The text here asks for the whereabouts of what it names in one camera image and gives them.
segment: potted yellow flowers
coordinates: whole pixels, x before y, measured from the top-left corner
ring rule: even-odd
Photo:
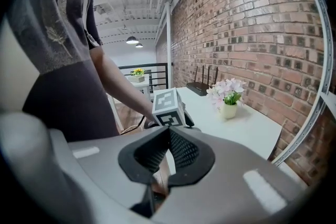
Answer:
[[[129,81],[131,82],[143,82],[145,81],[144,77],[144,70],[141,68],[134,69],[133,72],[131,72],[131,76],[129,77]]]

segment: black cable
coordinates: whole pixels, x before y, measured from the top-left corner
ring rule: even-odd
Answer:
[[[130,130],[128,130],[127,132],[121,133],[120,135],[127,134],[128,132],[134,131],[135,129],[139,128],[139,126],[140,126],[141,123],[143,122],[143,119],[144,119],[144,118],[145,118],[145,116],[142,116],[141,121],[139,122],[139,124],[138,124],[135,128],[130,129]]]

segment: wooden floor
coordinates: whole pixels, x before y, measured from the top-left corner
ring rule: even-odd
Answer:
[[[120,118],[121,124],[124,127],[124,130],[127,129],[128,127],[134,126],[134,125],[138,125],[138,123],[141,121],[142,115],[132,109],[130,109],[129,107],[125,106],[124,104],[115,104],[115,107],[117,108],[117,113],[118,116]],[[141,123],[141,127],[143,128],[145,120],[143,120],[143,122]],[[118,131],[119,133],[122,133],[123,130],[120,130],[118,125],[117,125]],[[137,128],[134,131],[131,131],[127,134],[135,134],[135,133],[139,133],[141,132],[141,128]]]

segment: black and white cube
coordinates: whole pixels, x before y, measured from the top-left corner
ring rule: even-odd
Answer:
[[[182,99],[176,88],[154,91],[152,114],[161,126],[186,125]]]

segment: white column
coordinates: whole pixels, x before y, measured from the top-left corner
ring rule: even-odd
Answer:
[[[167,64],[168,64],[168,88],[172,87],[172,44],[170,31],[170,3],[165,3],[167,20]]]

